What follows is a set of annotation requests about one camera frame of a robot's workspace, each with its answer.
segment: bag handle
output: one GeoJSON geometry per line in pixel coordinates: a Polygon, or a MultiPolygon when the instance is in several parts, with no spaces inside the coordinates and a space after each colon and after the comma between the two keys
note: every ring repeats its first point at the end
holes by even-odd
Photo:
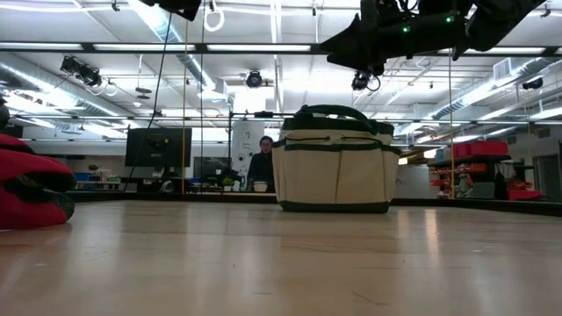
{"type": "Polygon", "coordinates": [[[319,105],[303,105],[300,110],[295,114],[298,116],[299,114],[305,113],[319,113],[325,115],[343,115],[350,118],[354,118],[359,122],[363,123],[369,132],[373,135],[377,135],[378,131],[377,128],[371,125],[370,120],[364,116],[364,114],[354,108],[350,108],[344,105],[329,105],[329,104],[319,104],[319,105]]]}

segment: wooden floor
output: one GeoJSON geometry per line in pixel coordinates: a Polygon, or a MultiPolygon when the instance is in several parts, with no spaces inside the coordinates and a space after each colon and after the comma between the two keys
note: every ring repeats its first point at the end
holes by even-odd
{"type": "Polygon", "coordinates": [[[0,233],[0,315],[560,315],[562,219],[108,202],[0,233]]]}

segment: bowl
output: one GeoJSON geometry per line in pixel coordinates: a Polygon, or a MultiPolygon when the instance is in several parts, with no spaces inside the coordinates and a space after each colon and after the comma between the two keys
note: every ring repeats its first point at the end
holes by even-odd
{"type": "Polygon", "coordinates": [[[267,190],[266,182],[256,181],[253,184],[254,184],[254,191],[256,192],[265,192],[267,190]]]}

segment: green trim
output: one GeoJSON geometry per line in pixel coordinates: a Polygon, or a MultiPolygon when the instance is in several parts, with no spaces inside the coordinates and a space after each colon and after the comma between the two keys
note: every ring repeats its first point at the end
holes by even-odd
{"type": "Polygon", "coordinates": [[[380,142],[373,142],[371,144],[333,144],[333,145],[313,145],[313,144],[291,144],[287,145],[286,139],[276,141],[273,143],[274,148],[285,146],[285,151],[322,151],[337,153],[341,151],[364,151],[381,149],[382,151],[392,152],[393,154],[401,154],[402,151],[388,145],[382,145],[380,142]]]}
{"type": "MultiPolygon", "coordinates": [[[[374,119],[369,120],[371,126],[383,135],[394,135],[394,126],[390,124],[380,123],[374,119]]],[[[286,131],[294,130],[348,130],[357,132],[370,132],[370,130],[362,122],[351,119],[335,119],[335,118],[311,118],[296,117],[286,118],[281,127],[286,131]]]]}
{"type": "Polygon", "coordinates": [[[343,212],[343,213],[386,213],[390,203],[378,202],[368,204],[309,204],[281,201],[285,212],[343,212]]]}

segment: ceiling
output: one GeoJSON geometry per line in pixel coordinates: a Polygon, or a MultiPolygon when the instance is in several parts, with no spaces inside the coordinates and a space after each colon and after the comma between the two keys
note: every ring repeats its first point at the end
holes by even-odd
{"type": "MultiPolygon", "coordinates": [[[[277,43],[322,42],[346,28],[358,11],[359,1],[350,0],[279,0],[284,16],[277,21],[277,43]],[[317,18],[312,15],[313,4],[319,9],[317,18]]],[[[18,5],[33,8],[107,8],[112,1],[104,0],[26,0],[0,1],[0,5],[18,5]]],[[[200,10],[194,22],[173,17],[173,26],[185,38],[186,26],[189,43],[271,43],[271,17],[269,0],[220,1],[224,8],[224,25],[216,32],[204,28],[204,12],[200,10]],[[252,14],[241,10],[253,11],[252,14]]],[[[158,38],[136,11],[128,10],[127,1],[118,1],[121,11],[89,11],[47,13],[0,9],[0,41],[40,42],[158,42],[158,38]]],[[[562,46],[562,32],[558,25],[562,18],[562,1],[550,1],[552,14],[541,18],[544,9],[538,9],[526,17],[502,42],[506,46],[562,46]]],[[[215,25],[218,16],[210,15],[209,24],[215,25]]],[[[68,79],[83,87],[75,78],[67,78],[60,71],[63,53],[11,53],[48,73],[68,79]]],[[[73,54],[79,61],[99,68],[105,79],[117,85],[114,96],[99,95],[105,101],[118,106],[124,113],[149,116],[154,107],[157,75],[161,56],[158,54],[73,54]],[[140,86],[153,91],[149,100],[139,100],[135,88],[140,86]]],[[[452,62],[447,57],[398,58],[387,61],[385,74],[380,78],[380,90],[354,91],[351,79],[354,71],[326,61],[322,55],[283,54],[204,54],[193,55],[203,65],[203,70],[228,85],[228,92],[244,91],[242,77],[251,69],[258,69],[270,82],[269,87],[259,89],[266,98],[267,111],[295,112],[303,104],[342,104],[353,106],[367,116],[397,119],[425,119],[436,104],[446,101],[493,73],[494,64],[503,57],[461,57],[452,62]],[[275,86],[282,94],[282,106],[275,100],[275,86]]],[[[198,87],[190,75],[184,78],[184,66],[173,55],[166,55],[162,68],[162,82],[158,91],[156,109],[165,115],[180,116],[184,104],[184,88],[188,116],[227,115],[227,102],[201,101],[198,87]],[[185,79],[191,85],[185,86],[185,79]]],[[[544,90],[558,87],[558,70],[545,77],[544,90]]],[[[520,97],[532,97],[538,91],[522,91],[520,97]]],[[[458,112],[458,119],[477,119],[486,112],[495,111],[513,103],[515,88],[507,87],[501,93],[480,100],[473,106],[458,112]]],[[[181,122],[158,122],[159,126],[179,125],[181,122]]]]}

